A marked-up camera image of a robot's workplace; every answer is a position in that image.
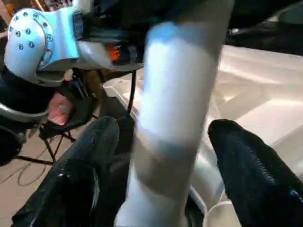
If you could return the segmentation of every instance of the wire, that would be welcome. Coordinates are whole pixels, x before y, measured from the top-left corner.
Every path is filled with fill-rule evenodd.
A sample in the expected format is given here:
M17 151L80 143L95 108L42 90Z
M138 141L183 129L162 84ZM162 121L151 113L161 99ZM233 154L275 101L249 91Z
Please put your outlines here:
M137 71L135 70L132 72L131 94L129 97L128 107L127 107L127 111L126 111L126 117L131 116L131 111L132 111L132 107L133 107L133 103L134 103L134 94L135 94L135 90L136 90L136 77L137 77Z
M37 157L35 157L35 158L40 158L46 151L47 151L47 148L45 148L45 149L44 149ZM5 183L7 180L9 180L10 178L12 178L12 177L13 177L15 174L17 174L18 172L20 172L19 175L18 175L18 181L17 181L18 186L25 187L25 186L29 186L29 185L31 185L32 183L36 182L36 181L44 174L44 172L46 171L46 165L44 165L44 168L43 168L42 172L41 172L34 180L32 180L31 182L26 183L26 184L21 184L21 183L20 183L20 180L21 180L21 177L22 177L23 173L24 173L32 164L33 164L33 163L29 163L29 164L26 164L26 165L24 165L24 166L18 168L16 171L14 171L14 172L11 173L9 176L7 176L4 180L2 180L2 181L0 182L0 185L2 185L2 184Z

